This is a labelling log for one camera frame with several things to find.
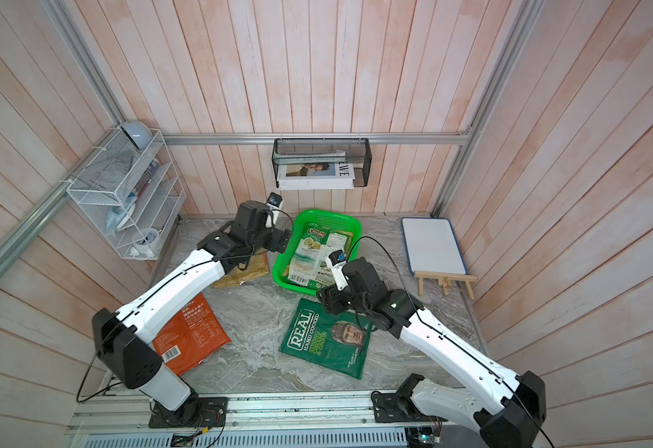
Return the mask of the gold chip bag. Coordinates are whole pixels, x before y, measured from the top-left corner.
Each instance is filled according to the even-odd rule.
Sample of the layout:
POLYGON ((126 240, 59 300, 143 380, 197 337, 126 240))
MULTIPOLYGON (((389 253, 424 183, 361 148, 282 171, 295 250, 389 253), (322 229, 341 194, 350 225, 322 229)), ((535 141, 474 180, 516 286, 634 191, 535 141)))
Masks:
POLYGON ((237 287, 243 283, 256 280, 266 276, 270 272, 268 257, 265 253, 252 257, 250 263, 242 269, 240 266, 226 274, 220 280, 211 285, 213 289, 225 289, 226 287, 237 287))

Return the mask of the dark green REAL chip bag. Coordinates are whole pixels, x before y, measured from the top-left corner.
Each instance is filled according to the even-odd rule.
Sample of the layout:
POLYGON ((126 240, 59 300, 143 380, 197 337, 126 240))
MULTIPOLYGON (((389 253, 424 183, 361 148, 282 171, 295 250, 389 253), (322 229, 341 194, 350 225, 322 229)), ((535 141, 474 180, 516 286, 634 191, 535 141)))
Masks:
POLYGON ((330 315, 318 302, 301 299, 280 351, 360 380, 370 341, 353 313, 330 315))

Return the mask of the light green white chip bag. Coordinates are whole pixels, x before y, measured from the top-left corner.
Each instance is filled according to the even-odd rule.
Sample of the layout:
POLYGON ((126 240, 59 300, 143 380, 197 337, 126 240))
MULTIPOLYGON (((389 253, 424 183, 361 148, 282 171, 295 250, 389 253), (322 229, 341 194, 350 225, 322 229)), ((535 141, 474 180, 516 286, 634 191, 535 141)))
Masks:
POLYGON ((327 257, 339 249, 346 252, 351 240, 351 233, 332 231, 319 224, 307 223, 289 261, 288 281, 314 291, 334 285, 334 278, 327 266, 327 257))

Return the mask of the red chip bag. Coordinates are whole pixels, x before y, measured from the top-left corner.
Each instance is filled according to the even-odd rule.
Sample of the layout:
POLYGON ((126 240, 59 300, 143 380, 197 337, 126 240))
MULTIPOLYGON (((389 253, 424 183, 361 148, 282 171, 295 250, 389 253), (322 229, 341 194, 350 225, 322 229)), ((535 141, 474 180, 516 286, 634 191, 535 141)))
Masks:
POLYGON ((207 300, 199 294, 170 319, 152 344, 171 371, 183 375, 230 342, 207 300))

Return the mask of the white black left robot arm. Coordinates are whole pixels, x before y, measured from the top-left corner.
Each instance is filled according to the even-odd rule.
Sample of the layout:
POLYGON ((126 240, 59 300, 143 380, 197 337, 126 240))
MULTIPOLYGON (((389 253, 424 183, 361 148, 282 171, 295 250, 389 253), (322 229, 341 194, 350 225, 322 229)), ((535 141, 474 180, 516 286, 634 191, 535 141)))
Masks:
POLYGON ((277 227, 282 203, 277 193, 264 203, 242 203, 235 218, 203 238, 171 274, 119 310, 93 316, 95 356, 126 388, 153 400, 161 426, 197 427, 213 412, 167 366, 153 340, 204 289, 246 269, 259 252, 285 252, 292 233, 277 227))

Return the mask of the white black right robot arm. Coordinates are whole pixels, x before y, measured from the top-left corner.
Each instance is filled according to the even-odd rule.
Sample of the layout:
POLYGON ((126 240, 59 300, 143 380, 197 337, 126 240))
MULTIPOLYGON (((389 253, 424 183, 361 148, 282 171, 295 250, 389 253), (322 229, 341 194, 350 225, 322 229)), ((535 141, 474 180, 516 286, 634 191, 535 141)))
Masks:
POLYGON ((394 393, 375 392, 379 422, 446 421, 479 434, 489 447, 548 447, 546 386, 527 371, 515 373, 479 352, 442 324, 404 289, 388 289, 363 258, 347 261, 335 251, 326 257, 335 280, 316 296, 332 315, 353 311, 434 360, 459 388, 411 374, 394 393))

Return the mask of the green plastic basket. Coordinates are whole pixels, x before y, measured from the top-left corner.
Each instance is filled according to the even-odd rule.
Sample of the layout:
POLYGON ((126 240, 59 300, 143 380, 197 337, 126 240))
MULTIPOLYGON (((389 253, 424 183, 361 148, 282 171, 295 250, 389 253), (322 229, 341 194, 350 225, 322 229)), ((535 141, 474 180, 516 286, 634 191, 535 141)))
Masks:
POLYGON ((315 296, 322 287, 334 284, 327 267, 332 252, 342 250, 351 254, 350 259, 358 254, 356 240, 362 236, 362 225, 356 218, 317 209, 301 212, 294 225, 287 250, 274 263, 272 278, 283 289, 315 296))

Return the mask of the white LOEWE book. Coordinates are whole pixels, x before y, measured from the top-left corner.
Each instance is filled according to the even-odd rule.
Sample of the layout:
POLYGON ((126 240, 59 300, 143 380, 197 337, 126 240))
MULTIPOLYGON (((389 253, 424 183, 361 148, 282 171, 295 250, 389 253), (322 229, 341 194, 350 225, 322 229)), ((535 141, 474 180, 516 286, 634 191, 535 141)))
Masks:
POLYGON ((276 185, 280 190, 350 190, 355 181, 356 169, 344 151, 277 164, 276 185))

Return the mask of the small wooden easel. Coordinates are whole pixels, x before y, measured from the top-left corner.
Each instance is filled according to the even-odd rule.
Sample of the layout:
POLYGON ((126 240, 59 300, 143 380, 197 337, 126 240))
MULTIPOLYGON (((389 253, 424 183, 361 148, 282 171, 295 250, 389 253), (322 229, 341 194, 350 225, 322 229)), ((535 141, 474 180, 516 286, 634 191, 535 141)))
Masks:
POLYGON ((418 281, 419 296, 422 296, 425 292, 425 280, 434 279, 441 286, 445 295, 449 294, 449 288, 453 285, 453 283, 462 283, 468 298, 470 298, 472 301, 476 300, 473 285, 479 280, 479 278, 477 276, 472 276, 472 274, 444 274, 416 271, 413 276, 418 281))

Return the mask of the black mesh wall shelf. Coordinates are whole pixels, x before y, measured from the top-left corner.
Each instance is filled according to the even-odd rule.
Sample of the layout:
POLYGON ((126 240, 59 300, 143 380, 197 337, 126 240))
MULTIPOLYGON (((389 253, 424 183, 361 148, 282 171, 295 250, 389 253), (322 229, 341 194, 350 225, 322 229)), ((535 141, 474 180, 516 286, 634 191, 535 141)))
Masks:
POLYGON ((365 188, 371 162, 367 138, 278 138, 272 146, 272 169, 280 190, 365 188))

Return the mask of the white board blue frame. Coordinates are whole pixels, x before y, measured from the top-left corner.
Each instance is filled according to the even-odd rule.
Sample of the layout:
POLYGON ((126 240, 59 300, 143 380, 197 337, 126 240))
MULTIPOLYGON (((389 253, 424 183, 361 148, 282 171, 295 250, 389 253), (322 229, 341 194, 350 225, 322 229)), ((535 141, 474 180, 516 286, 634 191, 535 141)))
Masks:
POLYGON ((468 274, 447 218, 403 218, 401 225, 413 274, 468 274))

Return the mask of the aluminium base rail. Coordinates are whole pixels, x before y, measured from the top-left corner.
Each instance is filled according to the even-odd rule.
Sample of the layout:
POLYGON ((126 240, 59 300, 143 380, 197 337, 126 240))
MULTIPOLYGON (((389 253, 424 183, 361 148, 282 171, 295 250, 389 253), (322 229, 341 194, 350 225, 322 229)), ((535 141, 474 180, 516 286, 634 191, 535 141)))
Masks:
POLYGON ((220 418, 199 427, 151 429, 149 400, 104 396, 76 410, 64 447, 433 447, 457 428, 434 417, 380 423, 368 391, 244 393, 223 396, 220 418))

